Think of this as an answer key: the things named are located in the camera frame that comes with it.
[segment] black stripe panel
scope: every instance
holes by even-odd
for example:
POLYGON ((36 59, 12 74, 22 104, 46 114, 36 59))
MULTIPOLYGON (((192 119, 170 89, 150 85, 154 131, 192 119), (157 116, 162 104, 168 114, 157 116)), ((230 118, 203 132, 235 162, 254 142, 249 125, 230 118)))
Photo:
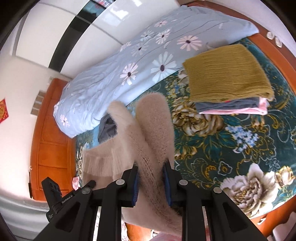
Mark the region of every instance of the black stripe panel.
POLYGON ((62 70, 81 35, 105 9, 94 1, 89 1, 83 7, 61 37, 50 61, 49 68, 58 72, 62 70))

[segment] metal screw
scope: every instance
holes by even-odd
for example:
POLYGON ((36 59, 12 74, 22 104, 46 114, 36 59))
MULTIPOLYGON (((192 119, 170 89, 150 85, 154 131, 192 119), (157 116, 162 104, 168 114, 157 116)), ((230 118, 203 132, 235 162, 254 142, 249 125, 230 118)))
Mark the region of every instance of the metal screw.
POLYGON ((123 185, 125 183, 125 181, 123 180, 123 179, 118 179, 117 181, 116 181, 116 184, 117 185, 123 185))
POLYGON ((179 184, 182 185, 182 186, 186 186, 188 184, 188 181, 185 180, 185 179, 182 179, 179 181, 179 184))
POLYGON ((219 188, 219 187, 215 187, 214 189, 213 189, 213 191, 214 191, 214 193, 221 193, 222 192, 222 189, 221 188, 219 188))
POLYGON ((88 187, 82 188, 81 190, 82 194, 89 194, 91 192, 91 189, 88 187))

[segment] pink folded garment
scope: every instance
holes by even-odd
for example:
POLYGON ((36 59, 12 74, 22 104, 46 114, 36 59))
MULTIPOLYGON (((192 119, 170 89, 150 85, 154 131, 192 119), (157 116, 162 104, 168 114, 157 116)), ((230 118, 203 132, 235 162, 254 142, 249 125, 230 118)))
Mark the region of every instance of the pink folded garment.
POLYGON ((210 115, 231 115, 231 114, 252 114, 252 115, 266 115, 267 114, 268 101, 265 98, 259 100, 259 107, 255 108, 243 108, 238 110, 206 110, 199 112, 199 114, 210 115))

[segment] gray folded garment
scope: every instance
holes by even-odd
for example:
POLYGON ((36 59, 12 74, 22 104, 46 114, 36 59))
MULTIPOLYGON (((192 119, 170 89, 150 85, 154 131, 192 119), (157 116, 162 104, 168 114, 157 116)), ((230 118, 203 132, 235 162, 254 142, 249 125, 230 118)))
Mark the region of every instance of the gray folded garment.
POLYGON ((98 142, 102 144, 111 137, 117 134, 117 127, 114 120, 107 113, 100 120, 99 133, 98 133, 98 142))
POLYGON ((229 102, 196 102, 195 108, 197 112, 206 110, 238 110, 243 108, 255 108, 259 106, 259 97, 236 99, 229 102))

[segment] mustard yellow sweater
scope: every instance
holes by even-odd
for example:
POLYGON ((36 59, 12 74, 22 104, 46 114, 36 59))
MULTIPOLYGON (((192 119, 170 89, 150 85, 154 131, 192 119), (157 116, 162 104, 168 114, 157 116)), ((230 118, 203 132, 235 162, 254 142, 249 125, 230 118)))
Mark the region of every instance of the mustard yellow sweater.
POLYGON ((256 58, 241 44, 207 51, 185 60, 190 100, 224 102, 248 97, 274 98, 256 58))

